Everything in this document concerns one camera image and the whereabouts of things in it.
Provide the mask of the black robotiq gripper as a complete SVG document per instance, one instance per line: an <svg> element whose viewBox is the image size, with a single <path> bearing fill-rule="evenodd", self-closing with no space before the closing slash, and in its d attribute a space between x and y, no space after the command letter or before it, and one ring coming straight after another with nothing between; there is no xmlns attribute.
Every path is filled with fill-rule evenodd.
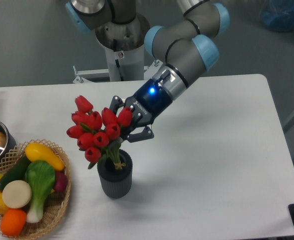
<svg viewBox="0 0 294 240"><path fill-rule="evenodd" d="M133 120L131 127L123 129L120 142L140 142L154 138L154 133L148 124L152 124L168 106L172 104L171 96L162 86L158 86L156 80L146 81L132 96L121 98L113 96L109 109L115 114L123 107L133 106ZM132 133L135 128L144 127L141 132Z"/></svg>

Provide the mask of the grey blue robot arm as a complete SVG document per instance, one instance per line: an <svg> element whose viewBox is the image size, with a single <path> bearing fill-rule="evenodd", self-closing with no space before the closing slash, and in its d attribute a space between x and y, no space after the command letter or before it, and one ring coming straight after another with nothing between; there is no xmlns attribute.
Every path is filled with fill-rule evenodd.
<svg viewBox="0 0 294 240"><path fill-rule="evenodd" d="M172 27L150 26L134 0L71 0L66 11L82 32L95 32L104 48L110 81L141 80L144 54L161 62L158 71L132 96L115 96L110 108L128 107L131 124L117 142L153 138L150 128L174 100L219 59L212 39L230 23L228 10L208 0L180 0L184 19Z"/></svg>

